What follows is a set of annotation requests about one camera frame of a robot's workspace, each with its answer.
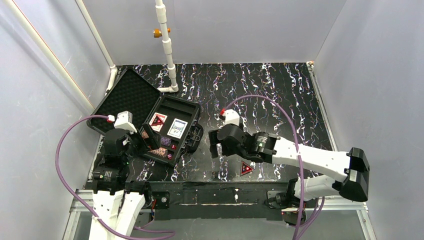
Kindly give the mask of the red triangular button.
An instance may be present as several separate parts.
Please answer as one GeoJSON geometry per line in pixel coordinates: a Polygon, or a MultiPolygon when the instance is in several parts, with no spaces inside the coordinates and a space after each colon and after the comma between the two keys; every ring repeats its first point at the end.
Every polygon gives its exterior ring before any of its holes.
{"type": "Polygon", "coordinates": [[[244,161],[241,161],[241,164],[240,164],[240,176],[244,176],[246,174],[249,174],[249,173],[253,172],[254,170],[255,169],[252,166],[250,166],[249,164],[247,164],[244,161]]]}
{"type": "Polygon", "coordinates": [[[161,115],[161,114],[155,114],[152,119],[150,120],[150,125],[151,126],[160,126],[163,125],[165,123],[167,116],[165,115],[161,115]]]}

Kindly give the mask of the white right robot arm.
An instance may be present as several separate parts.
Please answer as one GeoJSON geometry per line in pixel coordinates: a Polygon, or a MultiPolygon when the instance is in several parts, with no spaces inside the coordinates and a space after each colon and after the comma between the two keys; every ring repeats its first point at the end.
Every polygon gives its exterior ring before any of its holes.
{"type": "Polygon", "coordinates": [[[238,125],[227,124],[208,133],[210,152],[218,157],[217,145],[224,156],[238,155],[255,163],[290,165],[320,175],[309,179],[295,179],[285,193],[286,200],[309,201],[318,197],[339,195],[353,202],[369,199],[371,167],[364,150],[331,151],[293,141],[275,134],[249,134],[238,125]]]}

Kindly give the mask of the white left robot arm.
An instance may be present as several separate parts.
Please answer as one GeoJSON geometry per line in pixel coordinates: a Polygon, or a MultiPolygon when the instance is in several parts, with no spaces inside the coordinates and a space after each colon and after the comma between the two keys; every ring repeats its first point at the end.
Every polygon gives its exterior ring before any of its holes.
{"type": "Polygon", "coordinates": [[[105,133],[100,160],[92,172],[93,210],[89,239],[129,237],[142,207],[154,203],[148,182],[128,181],[129,160],[160,147],[161,137],[148,123],[131,131],[131,124],[105,133]]]}

